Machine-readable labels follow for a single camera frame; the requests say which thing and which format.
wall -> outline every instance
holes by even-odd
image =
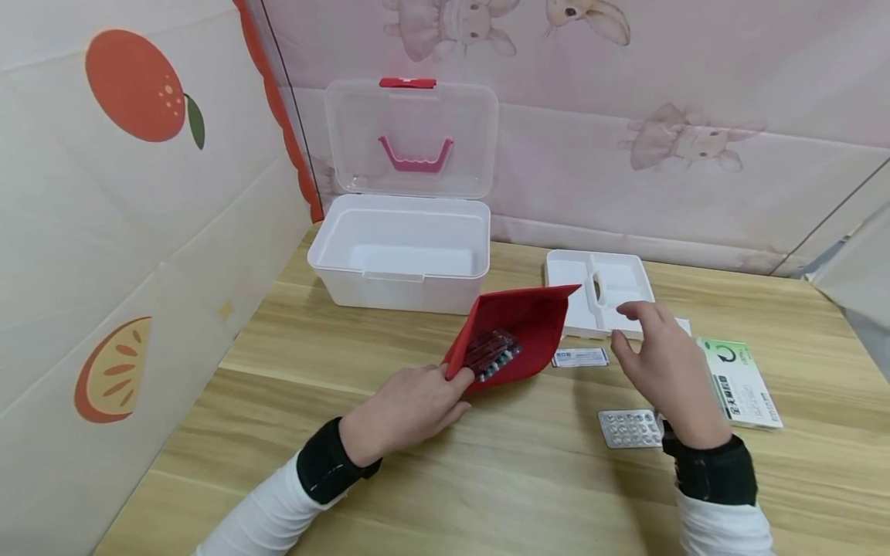
[[[310,225],[241,23],[4,6],[4,556],[92,551]]]
[[[263,0],[322,200],[323,89],[394,75],[498,94],[498,239],[790,274],[862,221],[836,209],[890,156],[886,3],[612,2]]]
[[[884,184],[890,170],[876,179]],[[874,213],[813,275],[813,284],[841,307],[890,329],[890,204]]]

rabbit print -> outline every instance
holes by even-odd
[[[681,158],[688,169],[697,160],[717,161],[726,172],[741,172],[739,154],[729,150],[731,142],[745,141],[766,129],[766,122],[750,122],[734,129],[714,127],[698,114],[687,115],[667,103],[644,122],[627,126],[637,132],[632,141],[620,141],[619,149],[630,151],[630,167],[634,170],[656,168],[669,158]]]
[[[388,36],[398,36],[413,61],[431,55],[444,59],[457,44],[487,42],[495,52],[515,56],[516,47],[506,31],[493,20],[512,12],[520,0],[383,0],[387,10],[399,14],[399,22],[386,25]]]
[[[604,0],[546,0],[547,31],[584,20],[594,32],[621,46],[630,44],[630,26],[618,6]]]

orange slice illustration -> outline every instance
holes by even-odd
[[[133,412],[151,317],[131,320],[102,340],[84,363],[74,389],[74,407],[92,423],[114,423]]]

pink handle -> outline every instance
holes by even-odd
[[[435,160],[411,160],[409,158],[396,157],[395,153],[392,152],[392,146],[390,146],[389,140],[386,139],[385,135],[381,135],[378,141],[383,144],[386,156],[390,158],[392,167],[398,172],[439,173],[442,168],[445,167],[445,161],[448,160],[451,146],[454,145],[454,140],[450,137],[446,137],[445,142],[442,144],[439,158]]]

white removable tray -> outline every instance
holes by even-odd
[[[551,251],[546,260],[546,282],[548,286],[581,284],[581,288],[569,298],[563,334],[606,338],[612,330],[620,330],[630,339],[643,339],[640,323],[625,318],[615,310],[625,302],[655,302],[640,257],[587,251]]]

